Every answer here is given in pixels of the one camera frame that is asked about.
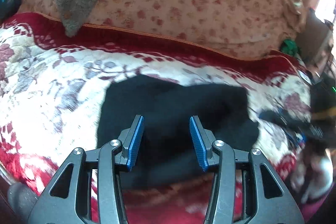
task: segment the metal screw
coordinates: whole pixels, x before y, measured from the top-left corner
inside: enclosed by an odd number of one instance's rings
[[[258,148],[253,148],[253,149],[252,149],[252,153],[253,153],[254,155],[260,155],[260,154],[261,154],[261,151],[260,151]]]
[[[224,142],[221,140],[215,140],[214,143],[215,143],[215,146],[219,146],[219,147],[224,146]]]
[[[81,149],[80,147],[77,147],[75,148],[73,151],[72,151],[75,155],[79,155],[83,152],[83,149]]]
[[[112,146],[118,146],[119,144],[120,144],[119,140],[112,140],[112,141],[110,141],[110,145],[112,145]]]

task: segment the black fabric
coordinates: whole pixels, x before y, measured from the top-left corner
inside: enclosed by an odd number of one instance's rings
[[[136,166],[121,176],[124,188],[147,188],[201,174],[189,134],[189,119],[198,115],[204,128],[231,147],[250,150],[258,123],[247,112],[246,90],[229,85],[175,83],[139,75],[113,83],[106,91],[97,131],[102,147],[129,128],[135,115],[145,131]]]

